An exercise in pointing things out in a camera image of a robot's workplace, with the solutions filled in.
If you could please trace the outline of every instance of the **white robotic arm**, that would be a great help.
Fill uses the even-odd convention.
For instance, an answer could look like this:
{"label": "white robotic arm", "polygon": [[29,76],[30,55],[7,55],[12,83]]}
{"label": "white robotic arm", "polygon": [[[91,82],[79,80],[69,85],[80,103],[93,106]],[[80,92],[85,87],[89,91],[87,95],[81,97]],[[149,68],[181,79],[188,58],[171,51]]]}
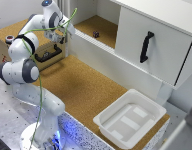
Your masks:
{"label": "white robotic arm", "polygon": [[[65,110],[64,103],[58,97],[47,89],[40,89],[30,84],[39,77],[38,67],[32,59],[29,59],[39,46],[38,38],[32,31],[34,29],[44,30],[45,37],[53,42],[62,42],[65,36],[55,33],[57,28],[62,32],[67,29],[71,35],[75,34],[75,28],[69,23],[70,20],[62,14],[53,0],[44,0],[42,6],[44,14],[31,15],[26,25],[10,45],[8,53],[12,61],[0,65],[0,78],[6,84],[12,85],[14,96],[29,104],[42,105],[46,112],[36,130],[32,149],[30,145],[27,145],[29,142],[26,141],[24,145],[21,144],[21,150],[51,149],[51,147],[48,148],[45,145],[52,145],[51,139],[58,131],[57,117],[64,113]],[[62,145],[56,147],[52,145],[52,147],[54,149],[62,149]]]}

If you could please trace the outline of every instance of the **small object on shelf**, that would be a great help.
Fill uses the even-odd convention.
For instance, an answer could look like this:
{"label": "small object on shelf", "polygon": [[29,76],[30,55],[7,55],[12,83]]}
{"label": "small object on shelf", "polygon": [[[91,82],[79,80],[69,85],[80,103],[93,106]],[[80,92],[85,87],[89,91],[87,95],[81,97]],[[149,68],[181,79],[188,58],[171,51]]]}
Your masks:
{"label": "small object on shelf", "polygon": [[94,38],[98,38],[98,37],[99,37],[99,32],[94,31],[94,32],[93,32],[93,37],[94,37]]}
{"label": "small object on shelf", "polygon": [[6,40],[6,44],[12,44],[13,40],[14,40],[14,36],[12,35],[8,35],[5,40]]}

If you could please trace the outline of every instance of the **drawer handle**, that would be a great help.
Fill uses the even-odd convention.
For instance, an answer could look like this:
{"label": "drawer handle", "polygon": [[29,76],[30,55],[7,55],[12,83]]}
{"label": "drawer handle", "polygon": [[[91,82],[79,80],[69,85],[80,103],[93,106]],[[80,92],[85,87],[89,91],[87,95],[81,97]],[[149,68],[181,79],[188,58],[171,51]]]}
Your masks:
{"label": "drawer handle", "polygon": [[40,63],[43,63],[43,62],[45,62],[45,61],[47,61],[47,60],[55,57],[56,55],[58,55],[58,54],[60,54],[60,53],[62,52],[62,50],[61,50],[59,47],[57,47],[56,44],[54,45],[54,49],[56,50],[55,52],[50,53],[50,54],[48,54],[47,56],[43,56],[42,58],[39,57],[38,54],[35,54],[36,60],[37,60],[38,62],[40,62]]}
{"label": "drawer handle", "polygon": [[154,36],[154,33],[149,31],[147,36],[145,37],[142,52],[141,52],[141,55],[140,55],[140,63],[143,63],[148,59],[148,57],[146,56],[147,48],[148,48],[148,44],[149,44],[149,39],[152,38],[153,36]]}

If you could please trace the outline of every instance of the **cable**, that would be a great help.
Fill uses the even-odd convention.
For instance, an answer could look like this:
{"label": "cable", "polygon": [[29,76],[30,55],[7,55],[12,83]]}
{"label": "cable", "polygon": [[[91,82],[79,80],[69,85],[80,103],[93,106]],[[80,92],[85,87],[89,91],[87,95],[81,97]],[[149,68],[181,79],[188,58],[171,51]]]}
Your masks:
{"label": "cable", "polygon": [[[63,25],[65,25],[65,24],[67,23],[65,32],[64,32],[64,34],[63,34],[63,36],[65,37],[66,32],[67,32],[68,25],[69,25],[70,21],[72,20],[72,18],[74,17],[74,15],[76,14],[76,12],[77,12],[77,8],[74,9],[74,12],[72,13],[72,16],[70,17],[70,19],[69,19],[68,21],[66,21],[65,23],[63,23],[61,26],[58,26],[58,27],[55,27],[55,28],[48,28],[48,29],[33,29],[33,30],[30,30],[30,31],[25,32],[24,35],[26,35],[26,34],[29,33],[29,32],[32,32],[32,31],[45,31],[45,30],[57,29],[57,28],[60,28],[60,27],[62,27]],[[22,38],[22,41],[23,41],[25,47],[27,48],[28,52],[30,53],[30,55],[32,56],[32,59],[34,60],[34,62],[35,62],[35,64],[36,64],[36,60],[35,60],[35,58],[34,58],[34,55],[32,55],[29,47],[27,46],[27,44],[26,44],[26,42],[25,42],[25,40],[24,40],[23,38]],[[36,129],[37,129],[38,122],[39,122],[39,120],[40,120],[41,111],[42,111],[42,82],[41,82],[40,74],[39,74],[39,77],[38,77],[38,78],[39,78],[39,82],[40,82],[40,110],[39,110],[38,120],[37,120],[37,122],[36,122],[36,127],[35,127],[35,131],[34,131],[34,133],[33,133],[33,138],[32,138],[32,140],[31,140],[31,145],[30,145],[29,150],[31,149],[31,146],[32,146],[32,144],[33,144],[34,137],[35,137],[35,134],[36,134]]]}

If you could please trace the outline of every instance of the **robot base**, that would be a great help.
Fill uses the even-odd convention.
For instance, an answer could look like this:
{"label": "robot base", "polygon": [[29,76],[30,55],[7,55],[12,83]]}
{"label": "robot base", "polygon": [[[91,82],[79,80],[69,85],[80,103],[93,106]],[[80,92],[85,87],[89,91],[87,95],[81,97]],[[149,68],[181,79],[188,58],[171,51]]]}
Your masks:
{"label": "robot base", "polygon": [[[46,149],[44,147],[37,148],[37,147],[34,146],[34,144],[32,144],[31,149],[30,149],[30,145],[31,145],[31,140],[30,139],[33,136],[35,127],[36,127],[36,123],[33,123],[30,126],[28,126],[22,132],[21,137],[20,137],[20,150],[53,150],[53,148],[51,148],[51,147],[47,147]],[[63,149],[63,147],[64,147],[64,145],[66,143],[66,138],[65,138],[65,136],[63,136],[63,133],[60,136],[61,136],[61,141],[60,141],[61,149]]]}

